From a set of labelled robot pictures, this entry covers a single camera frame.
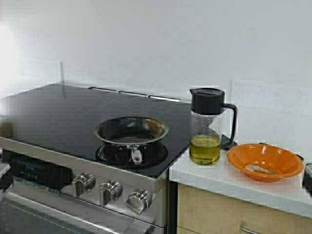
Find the cabinet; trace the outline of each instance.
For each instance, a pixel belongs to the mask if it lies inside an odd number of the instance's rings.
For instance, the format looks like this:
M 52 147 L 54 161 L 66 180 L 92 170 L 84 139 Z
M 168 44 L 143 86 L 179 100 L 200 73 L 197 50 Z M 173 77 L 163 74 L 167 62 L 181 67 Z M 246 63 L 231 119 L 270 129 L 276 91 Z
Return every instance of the cabinet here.
M 243 221 L 260 234 L 312 233 L 310 218 L 179 184 L 178 233 L 245 234 Z

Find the orange bowl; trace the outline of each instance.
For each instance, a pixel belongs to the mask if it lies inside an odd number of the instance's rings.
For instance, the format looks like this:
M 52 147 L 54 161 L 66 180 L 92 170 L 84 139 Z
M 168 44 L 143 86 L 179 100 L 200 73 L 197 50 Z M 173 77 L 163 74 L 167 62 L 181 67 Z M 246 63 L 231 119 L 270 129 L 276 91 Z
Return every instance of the orange bowl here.
M 295 176 L 304 169 L 303 162 L 296 154 L 267 144 L 238 145 L 228 151 L 227 158 L 232 166 L 246 176 L 262 182 Z M 260 170 L 249 170 L 250 167 Z

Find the stove knob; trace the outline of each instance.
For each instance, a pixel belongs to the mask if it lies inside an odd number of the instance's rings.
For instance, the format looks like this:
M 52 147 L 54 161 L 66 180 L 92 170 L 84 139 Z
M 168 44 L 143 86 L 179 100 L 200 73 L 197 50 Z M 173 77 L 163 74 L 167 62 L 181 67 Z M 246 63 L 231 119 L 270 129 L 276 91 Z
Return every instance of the stove knob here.
M 82 172 L 77 175 L 72 182 L 72 194 L 79 197 L 81 194 L 87 194 L 96 184 L 94 175 Z
M 122 186 L 119 182 L 107 180 L 102 183 L 98 189 L 98 200 L 100 206 L 106 206 L 107 203 L 115 202 L 122 193 Z
M 152 195 L 146 190 L 134 189 L 130 193 L 126 202 L 128 203 L 130 209 L 138 214 L 141 214 L 150 207 L 152 203 Z

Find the black cooktop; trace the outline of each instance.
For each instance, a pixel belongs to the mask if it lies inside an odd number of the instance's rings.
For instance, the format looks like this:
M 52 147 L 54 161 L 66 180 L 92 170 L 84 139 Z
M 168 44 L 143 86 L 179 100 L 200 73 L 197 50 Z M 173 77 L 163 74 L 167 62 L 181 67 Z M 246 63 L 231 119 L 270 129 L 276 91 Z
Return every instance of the black cooktop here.
M 53 84 L 0 99 L 0 136 L 105 164 L 97 157 L 103 143 L 93 133 L 99 124 L 125 116 L 157 118 L 169 126 L 160 141 L 166 156 L 148 167 L 114 166 L 158 177 L 189 145 L 190 112 L 187 103 Z

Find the countertop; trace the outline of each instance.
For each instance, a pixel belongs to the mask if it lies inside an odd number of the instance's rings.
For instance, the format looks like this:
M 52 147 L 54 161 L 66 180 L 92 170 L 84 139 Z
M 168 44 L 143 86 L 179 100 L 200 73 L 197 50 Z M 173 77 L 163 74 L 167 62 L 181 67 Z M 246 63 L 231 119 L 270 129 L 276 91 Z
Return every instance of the countertop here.
M 312 218 L 312 197 L 302 188 L 303 172 L 278 182 L 263 183 L 232 167 L 224 150 L 219 162 L 211 166 L 193 163 L 187 150 L 172 165 L 169 175 L 177 183 Z

